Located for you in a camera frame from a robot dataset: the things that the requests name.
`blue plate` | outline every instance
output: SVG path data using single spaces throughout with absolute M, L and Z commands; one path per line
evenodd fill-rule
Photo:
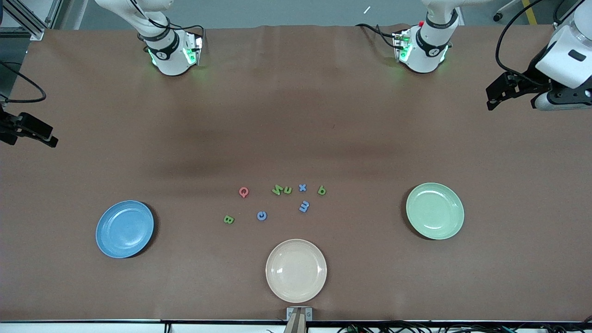
M 128 258 L 140 252 L 154 232 L 154 217 L 145 204 L 127 200 L 101 216 L 96 226 L 96 244 L 111 258 Z

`plate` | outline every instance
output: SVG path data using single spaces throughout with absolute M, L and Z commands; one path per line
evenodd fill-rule
M 407 217 L 425 237 L 446 239 L 461 230 L 465 209 L 450 188 L 427 182 L 414 188 L 407 197 Z
M 150 241 L 154 217 L 143 203 L 122 201 L 111 206 L 96 226 L 96 244 L 111 258 L 128 258 Z
M 318 247 L 290 239 L 275 247 L 265 265 L 267 284 L 282 300 L 302 303 L 316 296 L 327 279 L 327 263 Z

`black strap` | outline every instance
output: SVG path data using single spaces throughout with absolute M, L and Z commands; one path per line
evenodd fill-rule
M 177 33 L 175 33 L 175 39 L 173 40 L 173 42 L 169 46 L 167 46 L 163 49 L 160 49 L 160 50 L 153 49 L 152 47 L 149 47 L 148 49 L 158 59 L 169 60 L 170 55 L 177 49 L 177 47 L 179 47 L 179 35 Z
M 428 56 L 428 57 L 437 57 L 440 54 L 440 52 L 444 51 L 444 49 L 448 45 L 448 41 L 450 41 L 450 40 L 448 40 L 443 45 L 435 46 L 435 45 L 432 45 L 432 44 L 426 42 L 425 40 L 423 40 L 422 34 L 420 34 L 421 32 L 422 32 L 422 30 L 420 28 L 417 31 L 417 34 L 415 35 L 415 38 L 417 40 L 417 46 L 419 46 L 420 49 L 422 49 L 424 52 L 426 52 L 426 56 Z
M 139 34 L 139 33 L 138 33 L 138 36 L 139 36 L 139 37 L 141 37 L 141 39 L 142 39 L 143 41 L 159 41 L 159 40 L 161 40 L 161 39 L 164 39 L 164 38 L 166 37 L 166 35 L 168 35 L 168 34 L 169 34 L 169 31 L 170 31 L 170 20 L 169 20 L 169 18 L 167 17 L 167 18 L 166 18 L 166 29 L 165 29 L 165 30 L 164 30 L 164 31 L 163 31 L 161 34 L 159 34 L 158 36 L 154 36 L 154 37 L 146 37 L 146 36 L 142 36 L 142 35 L 141 35 L 141 34 Z
M 456 21 L 456 19 L 458 18 L 458 13 L 456 12 L 456 9 L 452 10 L 452 17 L 450 18 L 450 21 L 448 23 L 444 23 L 444 24 L 439 24 L 439 23 L 434 23 L 432 21 L 430 21 L 430 18 L 428 17 L 428 15 L 426 14 L 426 23 L 427 25 L 429 25 L 432 28 L 435 29 L 446 29 L 448 27 L 450 27 L 452 24 L 454 24 L 454 22 Z

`green led light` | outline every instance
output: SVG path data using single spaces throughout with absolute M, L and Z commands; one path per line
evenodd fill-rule
M 185 57 L 187 58 L 187 62 L 190 65 L 195 64 L 196 60 L 195 60 L 195 52 L 193 52 L 191 49 L 187 50 L 187 49 L 183 49 L 183 51 L 185 52 Z
M 444 61 L 444 57 L 446 56 L 446 51 L 448 51 L 448 46 L 446 46 L 444 48 L 444 51 L 442 51 L 442 57 L 440 58 L 440 62 Z
M 148 54 L 150 55 L 150 58 L 152 58 L 152 64 L 158 66 L 156 64 L 156 59 L 154 59 L 154 55 L 152 54 L 152 51 L 150 51 L 150 49 L 148 49 Z
M 409 59 L 409 54 L 411 53 L 411 51 L 413 50 L 411 43 L 408 43 L 407 46 L 401 50 L 401 61 L 407 61 L 407 59 Z

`floor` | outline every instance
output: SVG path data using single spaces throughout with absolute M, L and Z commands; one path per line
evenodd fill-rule
M 131 29 L 122 18 L 99 7 L 94 0 L 70 0 L 63 6 L 61 28 L 83 30 Z M 560 0 L 545 0 L 534 6 L 536 23 L 550 24 Z M 560 15 L 576 0 L 566 0 Z M 463 7 L 466 25 L 506 24 L 522 8 L 518 3 L 499 22 L 496 11 L 508 0 Z M 166 15 L 173 23 L 201 24 L 205 28 L 249 28 L 260 25 L 355 25 L 358 23 L 392 25 L 417 24 L 426 16 L 419 0 L 176 0 Z M 522 15 L 516 24 L 528 24 Z M 29 45 L 27 38 L 3 38 L 0 34 L 0 60 L 22 62 Z M 16 76 L 0 66 L 0 93 L 8 95 Z

